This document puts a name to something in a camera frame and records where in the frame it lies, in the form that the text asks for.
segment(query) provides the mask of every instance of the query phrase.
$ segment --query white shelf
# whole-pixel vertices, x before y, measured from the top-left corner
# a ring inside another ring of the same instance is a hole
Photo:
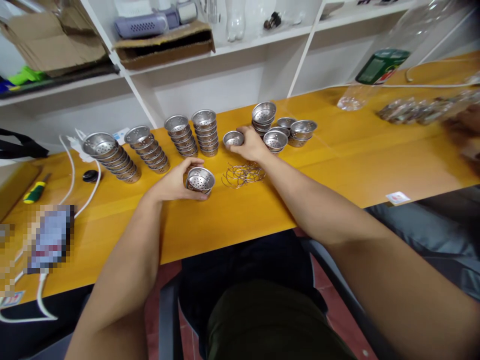
[[[78,88],[83,88],[89,85],[95,85],[99,83],[105,83],[111,80],[115,79],[121,79],[122,77],[120,75],[117,75],[115,73],[112,74],[107,74],[107,75],[100,75],[100,76],[95,76],[95,77],[89,77],[84,80],[79,80],[79,81],[74,81],[65,85],[60,85],[56,87],[50,87],[46,88],[43,90],[38,90],[38,91],[33,91],[26,93],[24,95],[18,95],[18,96],[12,96],[6,99],[1,99],[0,100],[0,108],[11,105],[11,104],[17,104],[21,103],[27,100],[31,99],[36,99],[36,98],[42,98],[48,95],[52,94],[58,94],[58,93],[63,93],[69,90],[73,89],[78,89]]]
[[[364,20],[379,18],[385,15],[400,13],[412,7],[415,1],[398,0],[389,5],[377,5],[378,2],[357,5],[357,2],[346,2],[345,5],[331,13],[330,17],[320,20],[316,25],[316,32],[337,28],[340,26],[358,23]]]
[[[311,26],[292,26],[285,29],[279,28],[278,30],[273,30],[272,32],[265,32],[264,36],[254,38],[252,40],[235,41],[235,42],[230,42],[226,44],[220,43],[220,45],[215,43],[215,47],[216,47],[215,53],[210,52],[204,55],[189,57],[179,61],[169,62],[163,65],[152,66],[152,67],[144,68],[141,70],[127,70],[126,72],[130,76],[136,75],[136,74],[148,73],[151,71],[165,69],[175,65],[186,64],[186,63],[194,62],[201,59],[211,58],[218,55],[230,54],[230,53],[238,52],[245,49],[255,48],[262,45],[267,45],[267,44],[276,43],[282,40],[299,37],[302,35],[308,35],[310,34],[311,30],[312,30]]]

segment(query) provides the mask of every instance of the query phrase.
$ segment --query wooden table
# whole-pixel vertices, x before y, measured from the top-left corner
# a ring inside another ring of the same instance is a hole
[[[479,53],[470,56],[478,57]],[[453,84],[463,82],[478,68],[476,61],[440,62],[423,65],[411,71],[411,76],[416,84]],[[389,82],[404,83],[403,72],[397,73]],[[429,126],[392,125],[375,115],[375,111],[400,97],[431,99],[457,94],[464,89],[384,88],[368,106],[353,112],[336,107],[344,87],[276,101],[277,119],[294,117],[318,122],[315,135],[304,147],[287,146],[280,157],[362,208],[383,203],[386,194],[396,191],[404,192],[415,201],[478,184],[479,178],[437,123]],[[252,108],[253,105],[218,114],[220,141],[226,132],[250,123]],[[166,130],[156,129],[153,133],[171,165],[178,165],[182,158]],[[124,184],[103,171],[91,204],[75,221],[70,257],[48,276],[44,297],[97,280],[141,196],[162,178],[149,171],[131,149],[124,147],[140,166],[141,179],[135,184]],[[92,184],[82,182],[81,175],[96,166],[81,162],[76,153],[73,157],[76,181],[67,203],[81,207],[93,189]],[[240,189],[230,189],[222,184],[221,176],[229,163],[240,165],[244,162],[221,144],[217,156],[205,159],[205,167],[217,179],[210,199],[165,204],[160,219],[162,264],[296,226],[268,178]],[[71,167],[65,153],[35,163],[43,167],[40,178],[45,173],[52,173],[52,176],[40,202],[35,205],[19,202],[5,219],[6,224],[15,224],[15,236],[3,251],[4,259],[13,259],[21,248],[32,210],[41,204],[58,203],[70,186]],[[22,264],[18,264],[15,273],[21,268]],[[22,299],[26,302],[35,299],[37,286],[38,275],[23,276],[15,290],[26,290]]]

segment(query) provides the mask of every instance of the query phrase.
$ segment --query black round object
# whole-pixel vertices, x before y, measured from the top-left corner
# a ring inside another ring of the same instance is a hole
[[[83,174],[83,181],[86,183],[94,183],[99,178],[99,172],[97,170],[88,170]]]

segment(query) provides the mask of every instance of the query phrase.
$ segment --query person's left hand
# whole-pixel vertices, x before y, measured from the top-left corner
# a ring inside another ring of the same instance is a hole
[[[195,167],[203,167],[204,161],[196,157],[187,157],[180,165],[170,170],[159,182],[147,191],[145,196],[156,201],[193,199],[207,200],[204,193],[188,190],[184,184],[184,174]]]

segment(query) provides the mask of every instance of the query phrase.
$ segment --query cardboard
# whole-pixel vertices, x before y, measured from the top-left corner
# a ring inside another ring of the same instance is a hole
[[[79,6],[72,1],[60,18],[52,12],[12,17],[1,31],[35,71],[54,77],[88,67],[106,57],[107,51]]]
[[[120,40],[114,48],[126,69],[138,70],[215,52],[215,43],[209,24],[196,20],[164,35]]]

